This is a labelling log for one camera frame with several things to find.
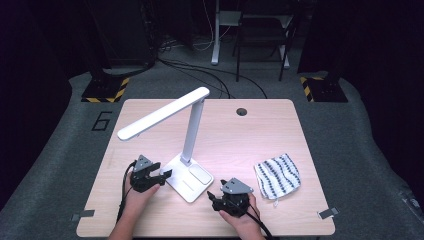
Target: striped cloth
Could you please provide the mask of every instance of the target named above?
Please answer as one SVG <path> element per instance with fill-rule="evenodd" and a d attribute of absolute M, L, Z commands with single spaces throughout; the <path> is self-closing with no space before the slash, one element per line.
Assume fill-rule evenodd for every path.
<path fill-rule="evenodd" d="M 256 177 L 262 196 L 275 199 L 300 187 L 299 171 L 287 154 L 265 160 L 255 166 Z"/>

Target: black cable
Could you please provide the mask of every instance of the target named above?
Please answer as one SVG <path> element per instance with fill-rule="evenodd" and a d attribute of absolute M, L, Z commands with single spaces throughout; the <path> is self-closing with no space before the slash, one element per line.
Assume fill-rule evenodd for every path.
<path fill-rule="evenodd" d="M 158 60 L 159 61 L 170 61 L 170 60 L 163 60 L 163 59 L 159 59 L 158 58 Z M 215 69 L 215 68 L 209 68 L 209 67 L 203 67 L 203 66 L 197 66 L 197 65 L 192 65 L 192 64 L 188 64 L 188 63 L 184 63 L 184 62 L 181 62 L 181 61 L 179 61 L 179 62 L 174 62 L 173 64 L 175 64 L 175 65 L 183 65 L 183 66 L 191 66 L 191 67 L 196 67 L 196 68 L 201 68 L 201 69 L 206 69 L 206 70 L 211 70 L 211 71 L 216 71 L 216 72 L 221 72 L 221 73 L 226 73 L 226 74 L 231 74 L 231 75 L 236 75 L 235 73 L 233 73 L 233 72 L 228 72 L 228 71 L 224 71 L 224 70 L 220 70 L 220 69 Z M 252 80 L 252 79 L 250 79 L 250 78 L 248 78 L 248 77 L 245 77 L 245 76 L 243 76 L 243 75 L 239 75 L 241 78 L 244 78 L 244 79 L 246 79 L 246 80 L 248 80 L 248 81 L 250 81 L 251 83 L 253 83 L 254 85 L 256 85 L 258 88 L 259 88 L 259 90 L 262 92 L 262 94 L 264 95 L 264 97 L 265 97 L 265 99 L 268 99 L 268 96 L 266 95 L 266 93 L 265 93 L 265 91 L 263 90 L 263 88 L 261 87 L 261 86 L 259 86 L 259 84 L 257 84 L 254 80 Z"/>
<path fill-rule="evenodd" d="M 240 211 L 242 211 L 243 213 L 245 213 L 247 216 L 249 216 L 251 219 L 253 219 L 253 221 L 255 221 L 259 227 L 261 227 L 265 234 L 267 235 L 269 240 L 273 240 L 274 237 L 272 236 L 271 232 L 268 230 L 268 228 L 265 226 L 265 224 L 261 221 L 261 218 L 259 217 L 259 214 L 256 212 L 255 208 L 249 204 L 249 207 L 251 207 L 253 209 L 253 211 L 255 212 L 257 218 L 255 218 L 252 214 L 250 214 L 248 211 L 245 211 L 244 209 L 242 209 L 241 207 L 239 207 L 237 204 L 233 203 L 232 201 L 228 200 L 227 201 L 232 204 L 234 207 L 238 208 Z"/>
<path fill-rule="evenodd" d="M 177 40 L 168 37 L 165 38 L 162 43 L 160 44 L 159 48 L 158 48 L 158 52 L 159 53 L 164 53 L 164 52 L 170 52 L 172 50 L 172 47 L 176 46 Z"/>
<path fill-rule="evenodd" d="M 127 193 L 125 193 L 125 183 L 127 181 L 127 175 L 128 175 L 128 171 L 130 170 L 131 167 L 134 167 L 137 161 L 134 161 L 133 163 L 131 163 L 127 170 L 125 170 L 125 174 L 124 174 L 124 180 L 122 182 L 122 196 L 121 196 L 121 204 L 119 205 L 119 211 L 118 211 L 118 217 L 116 218 L 116 222 L 119 221 L 119 219 L 122 216 L 122 213 L 124 212 L 124 208 L 125 208 L 125 199 L 127 198 L 128 193 L 130 192 L 130 190 L 132 189 L 132 187 L 127 191 Z"/>
<path fill-rule="evenodd" d="M 181 72 L 189 75 L 190 77 L 195 78 L 196 80 L 198 80 L 198 81 L 200 81 L 200 82 L 202 82 L 202 83 L 204 83 L 204 84 L 206 84 L 206 85 L 208 85 L 208 86 L 210 86 L 212 88 L 215 88 L 215 89 L 219 90 L 221 93 L 223 92 L 223 93 L 227 94 L 228 95 L 228 99 L 230 99 L 230 98 L 234 98 L 235 99 L 235 97 L 233 95 L 231 95 L 231 93 L 229 92 L 227 85 L 219 77 L 217 77 L 216 75 L 214 75 L 214 74 L 212 74 L 210 72 L 207 72 L 207 71 L 204 71 L 204 70 L 201 70 L 201 69 L 196 69 L 193 66 L 191 66 L 190 68 L 186 68 L 186 67 L 189 67 L 190 65 L 185 65 L 186 67 L 176 66 L 176 65 L 181 65 L 181 64 L 175 64 L 175 62 L 170 62 L 170 61 L 167 61 L 167 60 L 162 60 L 160 58 L 158 58 L 158 61 L 160 61 L 161 63 L 165 64 L 168 67 L 172 67 L 172 68 L 174 68 L 176 70 L 179 70 L 179 71 L 181 71 L 180 69 L 183 69 L 183 70 L 191 70 L 191 71 L 197 71 L 197 72 L 201 72 L 201 73 L 207 74 L 207 75 L 215 78 L 217 81 L 219 81 L 220 84 L 221 84 L 221 87 L 223 86 L 226 91 L 223 91 L 222 89 L 219 89 L 219 88 L 217 88 L 217 87 L 215 87 L 215 86 L 213 86 L 213 85 L 211 85 L 211 84 L 209 84 L 209 83 L 207 83 L 207 82 L 205 82 L 205 81 L 203 81 L 203 80 L 201 80 L 201 79 L 199 79 L 199 78 L 197 78 L 197 77 L 195 77 L 195 76 L 193 76 L 193 75 L 191 75 L 191 74 L 189 74 L 187 72 L 181 71 Z"/>

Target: lamp arm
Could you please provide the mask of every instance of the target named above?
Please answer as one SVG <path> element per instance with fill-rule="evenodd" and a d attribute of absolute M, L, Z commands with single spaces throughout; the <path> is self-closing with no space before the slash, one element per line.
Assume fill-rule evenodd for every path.
<path fill-rule="evenodd" d="M 135 121 L 134 123 L 118 131 L 118 138 L 121 141 L 128 141 L 144 131 L 159 124 L 165 119 L 173 116 L 181 110 L 192 106 L 190 120 L 187 129 L 184 150 L 181 154 L 181 161 L 188 164 L 193 153 L 194 143 L 196 141 L 197 131 L 199 129 L 200 117 L 202 115 L 204 99 L 209 95 L 209 89 L 200 87 L 181 98 L 165 105 L 164 107 L 150 113 L 149 115 Z"/>

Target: wire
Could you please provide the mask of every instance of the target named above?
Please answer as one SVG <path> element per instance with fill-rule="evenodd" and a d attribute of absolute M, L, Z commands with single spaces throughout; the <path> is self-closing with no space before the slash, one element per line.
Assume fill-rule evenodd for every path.
<path fill-rule="evenodd" d="M 167 61 L 167 62 L 172 62 L 172 61 L 174 61 L 174 62 L 172 62 L 172 64 L 174 64 L 174 65 L 182 65 L 182 66 L 186 66 L 186 67 L 196 67 L 196 68 L 201 68 L 201 69 L 206 69 L 206 70 L 210 70 L 210 71 L 216 71 L 216 72 L 220 72 L 220 73 L 226 73 L 226 74 L 231 74 L 231 75 L 236 75 L 235 73 L 233 73 L 233 72 L 228 72 L 228 71 L 224 71 L 224 70 L 220 70 L 220 69 L 215 69 L 215 68 L 209 68 L 209 67 L 203 67 L 203 66 L 198 66 L 198 65 L 192 65 L 192 64 L 188 64 L 188 63 L 184 63 L 184 62 L 182 62 L 182 61 L 175 61 L 175 60 L 163 60 L 163 59 L 160 59 L 160 58 L 158 58 L 158 60 L 159 61 Z M 245 77 L 245 76 L 243 76 L 243 75 L 239 75 L 241 78 L 244 78 L 244 79 L 246 79 L 246 80 L 248 80 L 249 82 L 251 82 L 251 83 L 253 83 L 256 87 L 258 87 L 259 88 L 259 90 L 262 92 L 262 94 L 264 95 L 264 98 L 265 99 L 268 99 L 268 96 L 266 95 L 266 93 L 265 93 L 265 91 L 263 90 L 263 88 L 261 87 L 261 86 L 259 86 L 259 84 L 257 84 L 254 80 L 252 80 L 252 79 L 250 79 L 250 78 L 248 78 L 248 77 Z"/>
<path fill-rule="evenodd" d="M 124 212 L 124 208 L 125 208 L 125 199 L 127 198 L 128 193 L 130 192 L 130 190 L 132 189 L 132 187 L 127 191 L 127 193 L 125 193 L 125 183 L 127 181 L 127 175 L 128 175 L 128 171 L 130 170 L 130 168 L 134 167 L 137 161 L 132 162 L 127 170 L 125 170 L 125 174 L 124 174 L 124 179 L 122 181 L 122 197 L 121 197 L 121 204 L 119 205 L 119 211 L 118 211 L 118 216 L 116 218 L 116 222 L 119 221 L 119 219 L 122 216 L 122 213 Z"/>
<path fill-rule="evenodd" d="M 188 76 L 190 76 L 190 77 L 192 77 L 192 78 L 194 78 L 194 79 L 196 79 L 196 80 L 198 80 L 198 81 L 200 81 L 200 82 L 202 82 L 202 83 L 204 83 L 204 84 L 206 84 L 206 85 L 208 85 L 208 86 L 210 86 L 212 88 L 215 88 L 215 89 L 219 90 L 221 93 L 225 93 L 226 95 L 228 95 L 228 99 L 231 99 L 231 98 L 234 98 L 235 99 L 235 97 L 233 95 L 231 95 L 231 93 L 229 92 L 227 85 L 219 77 L 217 77 L 216 75 L 214 75 L 214 74 L 212 74 L 210 72 L 207 72 L 207 71 L 204 71 L 204 70 L 201 70 L 201 69 L 196 69 L 195 66 L 193 66 L 193 65 L 179 64 L 179 63 L 177 63 L 175 61 L 172 62 L 172 61 L 163 60 L 163 59 L 160 59 L 160 58 L 158 58 L 158 61 L 162 62 L 163 64 L 165 64 L 168 67 L 174 68 L 174 69 L 176 69 L 176 70 L 178 70 L 178 71 L 180 71 L 180 72 L 182 72 L 184 74 L 187 74 Z M 197 71 L 197 72 L 201 72 L 201 73 L 204 73 L 206 75 L 209 75 L 209 76 L 213 77 L 214 79 L 216 79 L 217 81 L 219 81 L 220 84 L 221 84 L 221 87 L 224 87 L 225 88 L 225 91 L 223 91 L 222 88 L 219 89 L 219 88 L 217 88 L 217 87 L 215 87 L 215 86 L 213 86 L 213 85 L 211 85 L 211 84 L 209 84 L 209 83 L 207 83 L 207 82 L 205 82 L 205 81 L 203 81 L 203 80 L 201 80 L 201 79 L 199 79 L 199 78 L 197 78 L 197 77 L 195 77 L 195 76 L 193 76 L 193 75 L 191 75 L 191 74 L 189 74 L 187 72 L 184 72 L 182 70 Z"/>
<path fill-rule="evenodd" d="M 265 224 L 261 221 L 261 218 L 259 217 L 259 214 L 256 212 L 255 208 L 249 204 L 249 207 L 251 207 L 253 209 L 253 211 L 256 214 L 256 217 L 253 216 L 252 214 L 250 214 L 248 211 L 245 211 L 244 209 L 242 209 L 241 207 L 239 207 L 237 204 L 233 203 L 232 201 L 228 200 L 227 201 L 232 204 L 234 207 L 238 208 L 240 211 L 242 211 L 243 213 L 245 213 L 247 216 L 249 216 L 251 219 L 253 219 L 253 221 L 255 221 L 265 232 L 265 234 L 267 235 L 269 240 L 273 240 L 274 237 L 272 236 L 271 232 L 268 230 L 268 228 L 265 226 Z"/>
<path fill-rule="evenodd" d="M 206 46 L 205 48 L 196 48 L 195 45 L 193 44 L 193 48 L 196 49 L 197 51 L 204 51 L 206 49 L 208 49 L 210 46 L 212 46 L 213 41 L 213 29 L 212 29 L 212 24 L 211 24 L 211 20 L 209 19 L 209 15 L 208 15 L 208 11 L 206 10 L 206 4 L 205 4 L 205 0 L 203 0 L 203 9 L 205 10 L 205 15 L 206 15 L 206 19 L 208 19 L 208 24 L 209 24 L 209 29 L 211 30 L 211 40 L 209 41 L 208 46 Z"/>

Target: gripper camera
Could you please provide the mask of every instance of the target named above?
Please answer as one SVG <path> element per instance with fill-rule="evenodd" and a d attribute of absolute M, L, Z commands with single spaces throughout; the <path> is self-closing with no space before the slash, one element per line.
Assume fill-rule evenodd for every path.
<path fill-rule="evenodd" d="M 163 186 L 167 178 L 172 175 L 172 169 L 162 175 L 151 177 L 150 173 L 160 168 L 160 162 L 153 163 L 143 155 L 140 155 L 131 173 L 130 184 L 137 192 L 144 192 L 155 184 Z"/>
<path fill-rule="evenodd" d="M 247 194 L 253 192 L 253 189 L 237 178 L 232 178 L 228 182 L 221 180 L 221 183 L 221 191 L 224 193 L 221 198 L 216 198 L 215 195 L 207 191 L 209 199 L 212 201 L 213 210 L 224 210 L 234 217 L 243 216 L 250 206 Z"/>

